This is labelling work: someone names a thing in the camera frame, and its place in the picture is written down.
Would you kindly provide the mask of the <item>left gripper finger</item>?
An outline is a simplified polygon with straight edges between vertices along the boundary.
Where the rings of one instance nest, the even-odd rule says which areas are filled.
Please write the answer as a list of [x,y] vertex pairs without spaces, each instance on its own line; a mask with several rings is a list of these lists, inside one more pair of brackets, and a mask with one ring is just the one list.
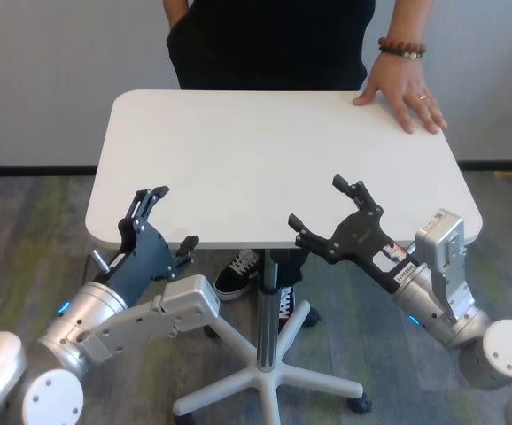
[[138,190],[132,200],[126,219],[147,220],[154,205],[169,192],[168,186],[159,186],[154,189]]
[[185,239],[181,242],[173,257],[173,273],[175,275],[181,274],[194,262],[193,251],[197,247],[198,243],[198,236],[186,236]]

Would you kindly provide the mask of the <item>person's left hand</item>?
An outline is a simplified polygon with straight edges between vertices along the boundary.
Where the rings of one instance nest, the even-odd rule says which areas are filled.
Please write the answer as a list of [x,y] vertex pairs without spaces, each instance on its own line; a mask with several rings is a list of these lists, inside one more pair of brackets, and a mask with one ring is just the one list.
[[409,111],[415,113],[431,134],[446,129],[446,119],[426,85],[419,60],[380,53],[371,68],[366,88],[353,100],[353,105],[370,104],[378,92],[383,95],[405,132],[414,133]]

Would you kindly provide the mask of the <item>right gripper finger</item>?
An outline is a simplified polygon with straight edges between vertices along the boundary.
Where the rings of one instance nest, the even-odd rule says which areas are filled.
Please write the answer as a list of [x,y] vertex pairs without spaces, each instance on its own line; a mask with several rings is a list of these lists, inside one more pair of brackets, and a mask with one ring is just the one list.
[[310,231],[293,213],[288,217],[288,226],[297,233],[295,240],[297,247],[312,252],[323,259],[328,258],[330,255],[328,239]]
[[365,211],[368,215],[381,216],[383,208],[378,205],[369,194],[363,181],[350,184],[340,174],[333,177],[332,185],[341,193],[353,200],[359,211]]

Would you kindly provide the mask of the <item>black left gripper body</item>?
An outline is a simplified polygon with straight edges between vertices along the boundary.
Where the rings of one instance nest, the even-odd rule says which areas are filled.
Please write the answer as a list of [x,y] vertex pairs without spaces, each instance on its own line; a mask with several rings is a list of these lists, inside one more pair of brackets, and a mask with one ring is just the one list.
[[109,272],[99,272],[94,282],[113,290],[126,305],[135,305],[152,281],[174,279],[177,263],[165,239],[145,219],[122,219],[118,228],[120,249]]

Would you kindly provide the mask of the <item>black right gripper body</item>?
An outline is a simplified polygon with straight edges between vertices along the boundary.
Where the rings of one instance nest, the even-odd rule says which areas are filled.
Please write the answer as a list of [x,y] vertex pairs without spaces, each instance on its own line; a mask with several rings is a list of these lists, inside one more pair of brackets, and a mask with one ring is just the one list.
[[381,229],[382,213],[376,207],[345,218],[328,241],[326,261],[352,261],[388,293],[395,293],[416,270],[417,261]]

